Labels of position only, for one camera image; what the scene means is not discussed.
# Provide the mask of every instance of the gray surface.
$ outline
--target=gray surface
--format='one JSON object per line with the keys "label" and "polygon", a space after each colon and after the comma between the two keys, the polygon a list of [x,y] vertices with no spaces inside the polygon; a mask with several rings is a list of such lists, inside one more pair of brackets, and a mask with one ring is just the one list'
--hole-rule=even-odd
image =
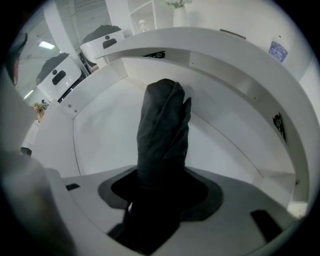
{"label": "gray surface", "polygon": [[[130,167],[63,179],[66,185],[77,183],[81,186],[69,193],[91,222],[105,233],[122,221],[124,211],[109,207],[99,197],[98,187],[103,181]],[[222,188],[223,204],[205,221],[182,222],[177,232],[154,256],[193,256],[199,253],[239,256],[251,253],[266,244],[250,216],[255,210],[266,210],[282,229],[295,222],[284,208],[254,186],[208,171],[190,169]]]}

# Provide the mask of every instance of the blue sticker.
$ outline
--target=blue sticker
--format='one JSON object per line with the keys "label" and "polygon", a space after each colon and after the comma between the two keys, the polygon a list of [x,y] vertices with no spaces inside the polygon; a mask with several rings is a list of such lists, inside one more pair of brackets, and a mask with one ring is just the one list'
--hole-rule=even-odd
{"label": "blue sticker", "polygon": [[288,51],[278,42],[272,41],[269,54],[282,63],[287,57]]}

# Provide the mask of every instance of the white vase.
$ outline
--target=white vase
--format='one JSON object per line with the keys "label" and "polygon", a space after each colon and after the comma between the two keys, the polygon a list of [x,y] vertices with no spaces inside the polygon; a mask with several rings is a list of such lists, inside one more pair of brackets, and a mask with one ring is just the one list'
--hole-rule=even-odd
{"label": "white vase", "polygon": [[173,12],[173,26],[185,27],[187,25],[187,14],[184,6],[174,9]]}

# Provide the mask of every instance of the vase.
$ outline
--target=vase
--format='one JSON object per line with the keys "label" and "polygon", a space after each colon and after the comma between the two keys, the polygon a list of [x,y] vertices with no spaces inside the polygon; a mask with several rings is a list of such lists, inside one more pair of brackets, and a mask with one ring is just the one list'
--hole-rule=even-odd
{"label": "vase", "polygon": [[173,26],[185,27],[187,24],[186,8],[184,6],[174,9],[173,12]]}

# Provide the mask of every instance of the black fabric cover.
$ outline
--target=black fabric cover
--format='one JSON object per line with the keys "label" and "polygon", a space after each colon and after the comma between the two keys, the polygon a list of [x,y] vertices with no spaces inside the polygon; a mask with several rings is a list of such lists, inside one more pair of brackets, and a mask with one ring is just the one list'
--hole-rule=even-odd
{"label": "black fabric cover", "polygon": [[178,82],[163,79],[144,94],[137,133],[139,184],[161,189],[178,182],[185,169],[191,98]]}
{"label": "black fabric cover", "polygon": [[108,235],[144,255],[159,248],[180,221],[204,220],[222,202],[218,185],[185,168],[191,98],[184,98],[182,86],[169,79],[147,86],[137,133],[137,167],[98,189],[111,207],[125,205],[113,193],[132,203],[123,223]]}

